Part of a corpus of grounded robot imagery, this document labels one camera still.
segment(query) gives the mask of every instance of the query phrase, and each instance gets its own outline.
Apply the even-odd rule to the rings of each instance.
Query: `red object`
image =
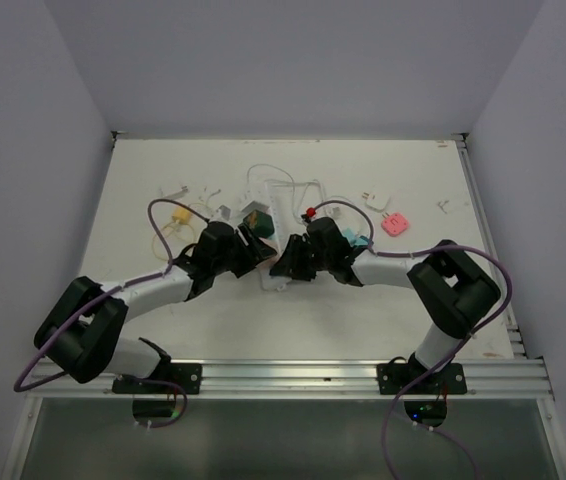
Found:
[[[409,227],[407,219],[400,213],[393,213],[381,223],[381,228],[387,232],[390,237],[397,237]]]

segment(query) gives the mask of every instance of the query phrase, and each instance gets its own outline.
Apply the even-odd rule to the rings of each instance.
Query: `gray wall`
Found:
[[[566,429],[566,0],[547,0],[473,129],[470,154],[532,355]]]
[[[108,129],[39,0],[0,1],[0,471],[32,336],[82,254]]]
[[[46,0],[109,125],[467,132],[542,0]]]

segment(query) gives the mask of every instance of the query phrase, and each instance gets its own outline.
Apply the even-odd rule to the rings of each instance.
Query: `glass panel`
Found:
[[[47,399],[24,479],[387,479],[388,402],[192,399],[182,420],[134,426],[129,399]],[[390,452],[408,479],[471,479],[463,452],[393,418]],[[442,428],[486,479],[556,479],[535,401],[450,401]]]

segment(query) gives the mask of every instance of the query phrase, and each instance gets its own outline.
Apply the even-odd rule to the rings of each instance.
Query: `green object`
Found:
[[[244,219],[243,225],[248,227],[259,238],[268,238],[274,234],[274,222],[267,213],[253,210]]]

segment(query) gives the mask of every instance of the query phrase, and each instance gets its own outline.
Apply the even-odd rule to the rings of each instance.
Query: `cable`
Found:
[[[221,193],[221,189],[219,188],[217,191],[212,192],[208,195],[208,197],[205,199],[205,206],[207,206],[210,203],[210,200],[212,199],[212,197],[215,197],[216,195],[218,195],[219,193]]]
[[[192,203],[189,204],[190,207],[193,207],[194,205],[200,205],[201,207],[204,207],[204,208],[207,209],[208,215],[210,215],[210,216],[214,215],[214,210],[212,210],[209,205],[202,203],[202,202],[192,202]]]
[[[316,185],[318,187],[319,195],[321,197],[321,202],[324,202],[325,200],[327,200],[327,197],[325,195],[325,187],[323,186],[321,181],[318,180],[317,178],[313,178],[309,182],[294,182],[294,183],[292,183],[292,182],[286,182],[284,180],[276,180],[276,179],[265,180],[265,182],[266,183],[275,182],[274,186],[289,185],[293,189],[296,188],[296,187],[305,186],[305,188],[303,189],[303,193],[301,194],[301,198],[299,199],[298,203],[294,200],[294,190],[292,190],[292,204],[291,204],[292,218],[294,218],[294,221],[296,223],[298,223],[299,225],[305,225],[301,215],[298,212],[299,212],[299,208],[301,208],[301,205],[303,204],[303,199],[305,198],[305,195],[307,195],[307,191],[309,190],[309,188],[312,185]]]
[[[343,200],[343,201],[348,202],[348,203],[352,203],[352,204],[354,203],[352,200],[350,200],[349,198],[347,198],[343,195],[330,195],[325,200]],[[365,218],[360,217],[360,219],[362,220],[362,222],[359,223],[359,229],[356,231],[357,237],[361,236],[361,232],[363,232],[363,229],[365,228],[365,224],[366,224]]]
[[[174,408],[174,411],[172,412],[172,416],[170,417],[170,419],[165,421],[165,422],[158,422],[158,423],[153,423],[151,420],[148,420],[147,423],[145,423],[145,424],[139,422],[144,427],[147,427],[147,428],[169,427],[170,425],[173,425],[178,420],[180,420],[181,417],[183,416],[183,414],[185,413],[185,409],[187,408],[187,394],[185,393],[185,390],[183,390],[183,388],[180,385],[178,385],[174,382],[167,382],[165,380],[151,380],[151,379],[148,379],[148,378],[134,377],[132,375],[123,375],[123,378],[137,382],[137,383],[141,383],[141,384],[145,383],[147,385],[162,385],[162,386],[170,387],[170,388],[174,389],[175,408]],[[183,406],[181,407],[180,410],[176,409],[176,396],[177,395],[181,395],[183,397]]]
[[[492,314],[488,315],[483,321],[479,322],[470,331],[470,335],[468,335],[466,338],[464,338],[456,347],[452,348],[447,354],[445,354],[443,356],[443,358],[441,360],[439,360],[439,362],[436,365],[434,365],[429,370],[425,371],[423,374],[421,374],[420,376],[418,376],[417,378],[412,380],[410,383],[408,383],[405,387],[403,387],[394,396],[394,398],[390,402],[390,406],[389,406],[389,408],[388,408],[388,410],[385,414],[385,417],[383,418],[383,426],[382,426],[382,429],[381,429],[381,447],[383,449],[383,458],[385,460],[385,464],[387,465],[388,470],[390,471],[392,476],[395,478],[395,480],[400,480],[401,477],[399,476],[399,474],[396,470],[396,467],[394,466],[392,459],[390,458],[390,455],[389,455],[388,450],[387,450],[388,424],[389,424],[392,412],[394,411],[394,409],[396,408],[396,405],[399,402],[399,399],[403,395],[405,395],[407,392],[409,392],[410,389],[412,389],[412,387],[414,387],[415,385],[418,385],[424,379],[429,377],[432,373],[436,372],[439,368],[441,368],[442,366],[444,366],[445,364],[450,362],[454,358],[454,356],[467,344],[467,342],[470,340],[470,338],[472,338],[472,335],[476,334],[479,330],[484,328],[486,325],[488,325],[490,322],[492,322],[494,319],[496,319],[499,315],[501,315],[505,311],[507,306],[510,304],[510,301],[512,300],[512,291],[513,291],[512,278],[511,278],[509,272],[507,271],[507,269],[505,268],[505,266],[499,260],[492,257],[491,255],[488,255],[487,253],[483,252],[482,250],[479,250],[478,248],[470,247],[470,246],[466,246],[466,245],[441,245],[441,246],[438,246],[438,247],[433,247],[433,248],[426,249],[426,250],[420,250],[420,251],[417,251],[417,252],[375,252],[372,249],[372,245],[373,245],[372,239],[373,239],[373,236],[374,236],[374,225],[372,224],[372,220],[370,219],[370,217],[363,210],[358,208],[356,205],[353,205],[353,204],[348,203],[348,202],[342,202],[340,200],[328,200],[326,202],[322,202],[322,203],[318,204],[314,208],[319,209],[319,208],[321,208],[321,207],[323,207],[327,204],[330,204],[330,203],[338,203],[338,204],[342,204],[342,205],[345,205],[347,207],[350,207],[350,208],[354,209],[355,211],[357,211],[358,213],[360,213],[363,218],[365,218],[368,226],[370,227],[370,243],[368,245],[368,248],[372,253],[374,253],[375,255],[377,255],[379,257],[413,258],[413,257],[420,257],[420,256],[424,256],[424,255],[430,255],[432,253],[445,252],[445,251],[469,252],[469,253],[473,253],[475,255],[478,255],[480,257],[483,257],[486,260],[488,260],[489,262],[491,262],[499,270],[499,272],[501,273],[501,275],[503,277],[503,280],[505,281],[505,289],[506,289],[505,298],[503,299],[503,302],[501,302],[501,304],[498,306],[498,308],[496,310],[494,310],[494,312]],[[471,456],[467,447],[465,447],[462,443],[460,443],[458,440],[456,440],[452,435],[450,435],[446,432],[438,431],[437,433],[439,433],[443,437],[447,438],[448,440],[450,440],[451,442],[456,444],[469,457],[470,462],[472,463],[472,467],[474,469],[474,478],[479,478],[480,473],[479,473],[478,465],[476,464],[474,458]]]
[[[185,205],[184,203],[177,202],[176,200],[170,200],[170,199],[167,199],[167,198],[156,198],[148,204],[148,206],[147,206],[147,217],[150,220],[150,225],[152,225],[154,232],[156,232],[156,235],[159,237],[159,240],[163,244],[163,248],[165,248],[165,253],[167,253],[167,268],[165,269],[165,273],[167,274],[167,273],[170,273],[170,270],[172,270],[172,261],[174,260],[174,256],[172,255],[172,250],[170,249],[170,246],[167,244],[167,240],[165,240],[165,237],[163,237],[161,230],[159,229],[158,225],[156,224],[156,221],[154,220],[154,215],[152,214],[152,208],[157,203],[171,203],[172,205],[176,205],[176,206],[185,208],[186,210],[189,210],[190,212],[192,212],[193,215],[196,215],[197,217],[199,217],[205,223],[210,223],[210,219],[204,217],[199,212],[194,210],[192,207],[189,207],[189,206]]]
[[[280,167],[277,167],[276,165],[271,165],[269,163],[255,163],[254,165],[252,165],[250,168],[247,169],[246,175],[245,175],[245,179],[247,181],[248,187],[250,185],[250,172],[255,169],[256,167],[270,167],[273,168],[274,170],[278,170],[279,172],[283,173],[284,175],[287,176],[287,178],[290,179],[290,185],[292,186],[292,216],[294,217],[294,220],[296,220],[296,222],[298,223],[299,220],[296,218],[295,215],[295,211],[294,211],[294,206],[296,205],[296,180],[294,180],[294,177],[292,175],[290,175],[289,172],[283,170]]]
[[[120,292],[124,288],[132,287],[134,285],[138,285],[138,284],[143,283],[143,282],[148,282],[150,280],[161,278],[165,274],[169,273],[170,270],[172,270],[172,260],[174,258],[173,255],[172,255],[172,250],[170,249],[170,246],[168,245],[167,241],[165,240],[163,233],[161,232],[161,230],[157,226],[156,221],[154,220],[154,216],[152,214],[152,208],[157,203],[171,203],[173,205],[177,205],[179,207],[185,208],[186,210],[189,210],[190,212],[192,212],[193,215],[196,215],[197,217],[201,218],[206,223],[209,222],[209,220],[206,217],[204,217],[200,213],[196,212],[192,208],[188,207],[187,205],[185,205],[181,202],[177,202],[176,200],[171,200],[171,199],[166,199],[166,198],[157,198],[155,200],[152,200],[147,206],[147,215],[148,215],[148,219],[150,221],[150,224],[152,225],[152,228],[154,229],[157,236],[159,237],[159,240],[161,240],[163,247],[165,247],[165,250],[166,250],[168,258],[169,258],[169,263],[167,264],[165,271],[164,272],[150,273],[148,275],[142,275],[140,277],[136,277],[136,278],[133,278],[131,280],[128,280],[124,285],[117,285],[116,287],[114,287],[114,288],[112,288],[112,289],[110,289],[106,292],[103,292],[102,294],[100,294],[96,298],[90,300],[85,305],[80,307],[76,312],[74,312],[72,315],[70,315],[70,317],[67,320],[65,320],[65,322],[63,322],[63,324],[50,336],[50,338],[47,339],[47,341],[41,346],[41,348],[39,348],[39,350],[36,352],[36,354],[34,355],[32,360],[30,360],[30,362],[25,366],[23,371],[19,374],[16,381],[14,382],[14,391],[15,392],[20,393],[20,392],[26,392],[28,390],[32,390],[33,388],[39,387],[41,385],[45,385],[46,383],[49,383],[49,382],[56,380],[56,379],[67,374],[67,372],[58,372],[58,373],[55,373],[53,375],[48,375],[47,377],[44,377],[41,380],[37,380],[35,382],[30,382],[27,385],[23,385],[23,382],[25,381],[25,379],[30,375],[30,373],[32,373],[32,370],[34,370],[34,367],[38,364],[38,362],[45,355],[47,355],[47,353],[49,352],[50,348],[52,348],[52,345],[54,345],[56,340],[64,332],[66,332],[70,328],[70,326],[72,326],[73,323],[75,323],[79,318],[81,318],[81,316],[83,314],[85,314],[87,311],[94,308],[96,305],[100,304],[101,302],[103,302],[107,298],[111,297],[112,295]]]
[[[186,226],[190,229],[190,231],[192,232],[192,239],[191,240],[187,240],[183,237],[181,237],[180,235],[178,235],[177,232],[177,227],[178,226]],[[192,225],[190,225],[189,223],[176,223],[176,222],[168,222],[165,225],[163,225],[161,227],[161,232],[164,232],[164,230],[166,228],[171,228],[171,231],[165,235],[165,238],[169,238],[170,236],[174,235],[176,238],[178,238],[179,240],[181,240],[184,243],[194,243],[196,242],[196,230],[194,230],[194,227]],[[158,260],[162,260],[164,262],[167,262],[167,257],[163,257],[161,255],[159,255],[158,253],[156,253],[156,239],[158,238],[158,236],[156,235],[156,233],[154,234],[154,236],[152,237],[152,254],[154,255],[154,257]]]
[[[269,163],[255,163],[254,165],[252,165],[250,168],[247,169],[246,180],[248,184],[250,183],[250,172],[257,167],[270,167],[273,168],[274,170],[278,170],[279,172],[287,175],[287,178],[290,179],[290,182],[296,183],[294,181],[294,177],[292,177],[292,175],[290,175],[287,171],[283,170],[281,167],[277,167],[276,165],[271,165]]]
[[[324,202],[319,203],[316,207],[314,207],[314,209],[318,210],[321,207],[324,207],[326,205],[332,205],[332,204],[345,205],[346,207],[349,207],[352,210],[361,214],[361,216],[365,219],[365,221],[367,222],[367,226],[370,229],[370,236],[368,237],[368,248],[371,250],[372,245],[374,245],[374,224],[372,223],[372,220],[367,215],[367,213],[365,213],[363,210],[361,210],[359,207],[357,207],[353,203],[344,202],[343,200],[326,200]]]
[[[465,454],[465,456],[468,458],[468,460],[472,464],[472,470],[474,471],[475,478],[480,478],[480,471],[479,471],[479,468],[478,468],[476,461],[474,460],[474,457],[472,456],[472,454],[470,453],[468,448],[465,445],[463,445],[452,434],[445,432],[445,431],[443,431],[439,428],[432,428],[432,430],[430,430],[431,427],[429,427],[427,425],[423,425],[422,423],[418,423],[418,422],[415,422],[413,420],[410,420],[409,418],[407,418],[403,415],[400,415],[397,412],[394,412],[394,418],[398,418],[399,420],[410,423],[411,425],[416,424],[417,428],[420,428],[421,430],[427,431],[428,433],[434,433],[436,435],[439,435],[439,436],[445,438],[446,440],[448,440],[449,442],[453,443],[454,445],[456,445]]]

